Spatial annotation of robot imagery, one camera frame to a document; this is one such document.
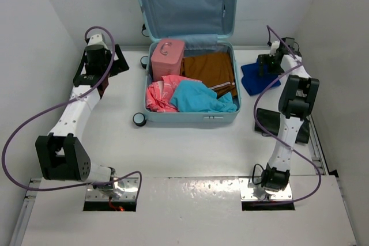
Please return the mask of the light blue shirt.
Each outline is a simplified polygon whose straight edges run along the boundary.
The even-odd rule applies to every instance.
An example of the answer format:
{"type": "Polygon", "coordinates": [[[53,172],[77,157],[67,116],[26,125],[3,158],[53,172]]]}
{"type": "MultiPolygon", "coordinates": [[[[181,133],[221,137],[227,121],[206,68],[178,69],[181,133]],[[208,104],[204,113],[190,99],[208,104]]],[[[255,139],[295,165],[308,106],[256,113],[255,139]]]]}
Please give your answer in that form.
{"type": "Polygon", "coordinates": [[[232,113],[237,111],[230,92],[217,98],[217,93],[201,82],[181,81],[175,89],[170,104],[179,112],[232,113]]]}

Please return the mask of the black pouch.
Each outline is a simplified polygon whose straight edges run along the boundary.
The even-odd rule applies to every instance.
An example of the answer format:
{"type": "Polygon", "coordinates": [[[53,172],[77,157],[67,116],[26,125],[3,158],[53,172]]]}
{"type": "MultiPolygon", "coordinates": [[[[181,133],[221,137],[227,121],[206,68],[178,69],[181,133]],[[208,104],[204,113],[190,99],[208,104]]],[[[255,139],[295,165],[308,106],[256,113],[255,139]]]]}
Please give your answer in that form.
{"type": "MultiPolygon", "coordinates": [[[[271,134],[278,136],[280,113],[268,109],[257,108],[257,119],[271,134]]],[[[310,121],[306,119],[299,129],[296,143],[308,144],[310,139],[310,121]]]]}

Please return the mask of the pink patterned garment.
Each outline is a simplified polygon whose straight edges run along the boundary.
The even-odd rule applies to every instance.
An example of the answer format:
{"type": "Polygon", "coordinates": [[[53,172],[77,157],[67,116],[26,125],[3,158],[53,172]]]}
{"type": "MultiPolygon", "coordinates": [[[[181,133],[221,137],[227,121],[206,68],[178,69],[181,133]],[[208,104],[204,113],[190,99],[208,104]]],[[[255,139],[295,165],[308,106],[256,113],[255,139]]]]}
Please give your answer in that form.
{"type": "Polygon", "coordinates": [[[146,108],[151,112],[166,113],[178,112],[177,108],[170,104],[171,97],[182,81],[200,82],[179,75],[165,75],[159,81],[151,83],[146,89],[146,108]]]}

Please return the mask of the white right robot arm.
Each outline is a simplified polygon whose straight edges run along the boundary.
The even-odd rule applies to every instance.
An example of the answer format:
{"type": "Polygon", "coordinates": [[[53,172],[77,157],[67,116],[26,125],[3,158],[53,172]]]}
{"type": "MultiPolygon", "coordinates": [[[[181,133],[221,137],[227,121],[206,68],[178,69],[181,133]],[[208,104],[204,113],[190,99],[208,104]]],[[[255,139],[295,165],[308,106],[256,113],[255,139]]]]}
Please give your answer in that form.
{"type": "Polygon", "coordinates": [[[295,49],[295,39],[283,37],[270,43],[269,55],[263,55],[262,65],[268,73],[287,73],[287,80],[278,102],[280,126],[271,158],[261,175],[260,186],[267,191],[283,191],[289,183],[291,156],[298,132],[312,109],[320,81],[311,77],[301,65],[302,56],[295,49]]]}

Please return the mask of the dark blue cloth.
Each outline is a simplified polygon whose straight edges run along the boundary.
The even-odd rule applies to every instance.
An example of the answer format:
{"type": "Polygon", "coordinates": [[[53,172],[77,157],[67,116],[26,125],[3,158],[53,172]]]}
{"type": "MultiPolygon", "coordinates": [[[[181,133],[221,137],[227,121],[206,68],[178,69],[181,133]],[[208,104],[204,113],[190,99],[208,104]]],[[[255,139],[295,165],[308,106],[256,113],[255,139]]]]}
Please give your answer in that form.
{"type": "Polygon", "coordinates": [[[278,75],[268,74],[266,66],[264,66],[263,76],[259,74],[259,61],[241,66],[243,77],[241,79],[242,85],[250,96],[260,94],[271,82],[273,82],[278,75]]]}

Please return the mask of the brown trousers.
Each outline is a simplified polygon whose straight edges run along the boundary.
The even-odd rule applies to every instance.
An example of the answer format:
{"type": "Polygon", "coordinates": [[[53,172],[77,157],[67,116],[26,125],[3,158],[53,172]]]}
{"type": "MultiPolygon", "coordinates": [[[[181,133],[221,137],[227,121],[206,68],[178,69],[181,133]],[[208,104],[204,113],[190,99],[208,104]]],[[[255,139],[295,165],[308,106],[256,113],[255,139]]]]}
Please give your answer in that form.
{"type": "Polygon", "coordinates": [[[229,53],[215,52],[182,59],[180,75],[200,80],[221,97],[228,92],[234,99],[236,90],[235,74],[229,53]]]}

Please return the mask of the pink cosmetic case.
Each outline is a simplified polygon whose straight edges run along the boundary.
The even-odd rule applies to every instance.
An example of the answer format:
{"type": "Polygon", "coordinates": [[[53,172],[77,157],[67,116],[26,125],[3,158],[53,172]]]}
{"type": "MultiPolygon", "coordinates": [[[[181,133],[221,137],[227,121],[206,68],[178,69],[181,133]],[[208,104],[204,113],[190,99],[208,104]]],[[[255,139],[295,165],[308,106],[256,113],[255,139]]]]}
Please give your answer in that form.
{"type": "Polygon", "coordinates": [[[162,76],[180,74],[184,51],[183,40],[165,38],[159,41],[150,58],[154,82],[162,76]]]}

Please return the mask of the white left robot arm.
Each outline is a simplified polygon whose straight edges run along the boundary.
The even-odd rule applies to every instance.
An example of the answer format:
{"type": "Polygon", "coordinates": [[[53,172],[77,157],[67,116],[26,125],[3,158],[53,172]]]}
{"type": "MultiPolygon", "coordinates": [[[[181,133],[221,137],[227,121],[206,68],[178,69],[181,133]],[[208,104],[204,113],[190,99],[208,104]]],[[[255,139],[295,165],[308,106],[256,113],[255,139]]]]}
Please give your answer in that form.
{"type": "Polygon", "coordinates": [[[114,52],[102,45],[85,47],[73,78],[71,103],[48,135],[39,136],[35,142],[46,180],[93,184],[111,181],[114,170],[92,162],[81,137],[94,107],[107,89],[108,79],[128,69],[120,46],[116,45],[114,52]]]}

